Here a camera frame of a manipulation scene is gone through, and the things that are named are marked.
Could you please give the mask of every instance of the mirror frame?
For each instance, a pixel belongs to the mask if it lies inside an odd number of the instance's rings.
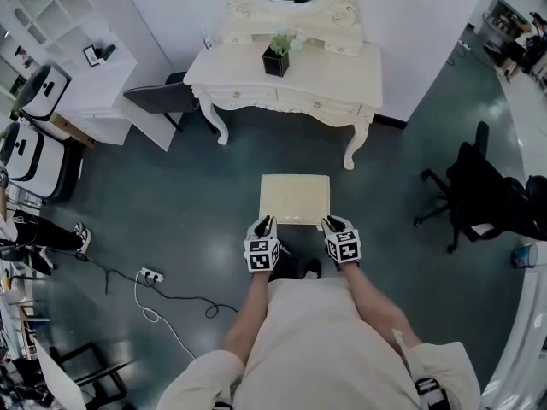
[[[224,42],[243,44],[252,35],[273,34],[281,23],[310,38],[325,41],[325,49],[358,56],[363,32],[355,0],[229,0],[221,35]]]

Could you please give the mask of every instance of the gray chair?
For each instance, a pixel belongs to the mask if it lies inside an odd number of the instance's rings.
[[[163,114],[177,131],[182,132],[169,113],[191,113],[199,109],[199,100],[194,97],[191,87],[183,82],[185,75],[186,72],[173,73],[165,85],[132,88],[124,91],[123,95],[147,113]],[[205,117],[203,119],[211,132],[216,133],[217,129]]]

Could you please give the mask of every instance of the white cable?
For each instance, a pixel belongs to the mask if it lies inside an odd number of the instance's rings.
[[[134,293],[135,293],[135,302],[137,303],[137,305],[139,307],[142,308],[143,310],[143,316],[146,318],[146,320],[148,320],[149,322],[152,322],[153,324],[159,322],[160,320],[163,320],[167,326],[169,327],[169,330],[171,330],[171,332],[173,333],[173,335],[175,336],[175,338],[177,339],[177,341],[179,342],[180,346],[182,346],[183,350],[186,351],[188,353],[188,355],[193,359],[195,360],[196,359],[196,356],[181,342],[181,340],[179,339],[179,336],[177,336],[177,333],[175,332],[175,330],[173,329],[173,327],[171,326],[171,324],[168,322],[167,319],[163,318],[162,316],[160,316],[156,311],[154,311],[152,308],[148,308],[148,307],[145,307],[143,305],[141,305],[141,303],[138,301],[138,298],[137,298],[137,285],[138,285],[138,275],[140,273],[142,273],[143,271],[142,270],[139,270],[137,272],[137,274],[135,275],[135,287],[134,287]],[[147,316],[147,313],[150,313],[152,314],[153,316],[155,316],[154,319],[151,319],[150,317]]]

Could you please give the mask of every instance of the black and white marker cube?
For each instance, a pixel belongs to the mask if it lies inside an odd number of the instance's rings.
[[[280,241],[276,238],[245,240],[245,260],[249,272],[266,272],[274,269],[279,259]]]
[[[326,236],[325,243],[327,253],[337,263],[361,259],[361,240],[357,229]]]

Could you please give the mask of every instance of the black flower pot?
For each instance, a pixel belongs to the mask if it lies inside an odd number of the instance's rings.
[[[284,55],[279,56],[271,47],[266,49],[262,55],[262,60],[264,62],[264,71],[266,74],[271,74],[273,76],[280,76],[282,78],[289,67],[289,53],[287,52]]]
[[[294,3],[306,3],[308,0],[294,0]]]

